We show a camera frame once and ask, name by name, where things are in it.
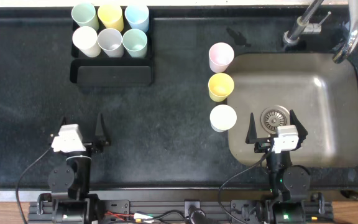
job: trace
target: stainless steel sink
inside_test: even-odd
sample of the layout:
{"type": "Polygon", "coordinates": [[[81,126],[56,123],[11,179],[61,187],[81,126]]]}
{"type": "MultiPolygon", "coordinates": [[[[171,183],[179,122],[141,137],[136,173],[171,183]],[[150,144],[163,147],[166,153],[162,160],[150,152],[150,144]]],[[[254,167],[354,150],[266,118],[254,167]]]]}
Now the stainless steel sink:
{"type": "Polygon", "coordinates": [[[308,167],[358,165],[358,84],[349,61],[336,64],[332,54],[245,54],[234,59],[227,73],[234,91],[227,104],[237,113],[229,130],[229,147],[242,164],[261,154],[246,144],[251,112],[258,137],[289,124],[294,110],[309,135],[291,152],[294,164],[308,167]]]}

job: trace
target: drain strainer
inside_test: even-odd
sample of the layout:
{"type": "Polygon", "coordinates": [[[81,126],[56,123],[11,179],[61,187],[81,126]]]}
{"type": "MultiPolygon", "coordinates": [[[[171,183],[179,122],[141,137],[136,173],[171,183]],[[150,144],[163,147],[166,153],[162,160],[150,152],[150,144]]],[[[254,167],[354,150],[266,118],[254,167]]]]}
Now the drain strainer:
{"type": "Polygon", "coordinates": [[[277,127],[289,123],[290,113],[283,106],[271,106],[266,108],[260,115],[262,127],[270,134],[275,134],[277,127]]]}

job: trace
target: chrome faucet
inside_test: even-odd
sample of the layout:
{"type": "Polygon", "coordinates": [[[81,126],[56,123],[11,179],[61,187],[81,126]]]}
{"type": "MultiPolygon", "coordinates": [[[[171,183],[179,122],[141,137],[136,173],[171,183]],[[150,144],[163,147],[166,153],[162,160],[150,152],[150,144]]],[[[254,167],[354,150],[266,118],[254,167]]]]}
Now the chrome faucet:
{"type": "MultiPolygon", "coordinates": [[[[316,12],[323,1],[324,0],[314,0],[307,8],[306,12],[296,20],[292,30],[284,33],[283,41],[285,44],[295,45],[298,43],[299,36],[305,33],[305,28],[309,25],[311,16],[316,12]]],[[[349,36],[347,37],[345,44],[335,53],[333,57],[335,63],[341,63],[348,58],[358,42],[358,0],[348,0],[348,3],[350,14],[349,36]]],[[[322,22],[324,22],[329,15],[330,13],[317,25],[317,30],[321,30],[322,22]]]]}

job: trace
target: yellow cup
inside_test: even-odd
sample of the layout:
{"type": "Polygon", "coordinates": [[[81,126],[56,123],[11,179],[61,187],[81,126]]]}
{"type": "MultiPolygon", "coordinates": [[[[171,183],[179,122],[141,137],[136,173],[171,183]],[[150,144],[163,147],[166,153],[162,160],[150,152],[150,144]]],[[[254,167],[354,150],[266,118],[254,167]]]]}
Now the yellow cup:
{"type": "Polygon", "coordinates": [[[106,28],[113,28],[121,32],[124,29],[121,6],[105,4],[99,7],[98,17],[106,28]]]}
{"type": "Polygon", "coordinates": [[[209,97],[215,102],[222,102],[234,90],[233,79],[225,73],[213,75],[208,82],[209,97]]]}

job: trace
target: plastic cup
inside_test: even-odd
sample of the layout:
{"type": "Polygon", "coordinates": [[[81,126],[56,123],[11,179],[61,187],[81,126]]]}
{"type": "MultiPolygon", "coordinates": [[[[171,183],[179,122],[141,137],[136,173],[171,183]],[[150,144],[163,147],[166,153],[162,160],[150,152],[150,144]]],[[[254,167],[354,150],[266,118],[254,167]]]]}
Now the plastic cup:
{"type": "Polygon", "coordinates": [[[122,44],[131,57],[143,58],[147,53],[147,36],[140,29],[130,29],[122,36],[122,44]]]}
{"type": "Polygon", "coordinates": [[[113,28],[121,32],[124,29],[121,6],[117,4],[105,4],[98,9],[99,19],[106,28],[113,28]]]}
{"type": "Polygon", "coordinates": [[[209,67],[213,72],[224,72],[233,59],[233,48],[227,43],[217,43],[209,49],[209,67]]]}
{"type": "Polygon", "coordinates": [[[217,73],[208,81],[209,97],[215,102],[222,102],[234,90],[234,81],[230,75],[217,73]]]}
{"type": "Polygon", "coordinates": [[[88,57],[96,57],[100,54],[98,34],[92,27],[80,27],[74,31],[73,43],[88,57]]]}
{"type": "Polygon", "coordinates": [[[98,36],[98,44],[109,57],[122,57],[124,55],[122,35],[116,29],[102,30],[98,36]]]}
{"type": "Polygon", "coordinates": [[[89,26],[95,30],[99,29],[99,21],[96,16],[96,9],[91,3],[81,3],[71,10],[71,17],[80,26],[89,26]]]}
{"type": "Polygon", "coordinates": [[[219,105],[212,109],[209,115],[211,127],[217,132],[231,129],[237,121],[236,111],[231,106],[219,105]]]}
{"type": "Polygon", "coordinates": [[[149,30],[149,9],[147,6],[128,6],[125,9],[125,18],[133,29],[143,32],[149,30]]]}

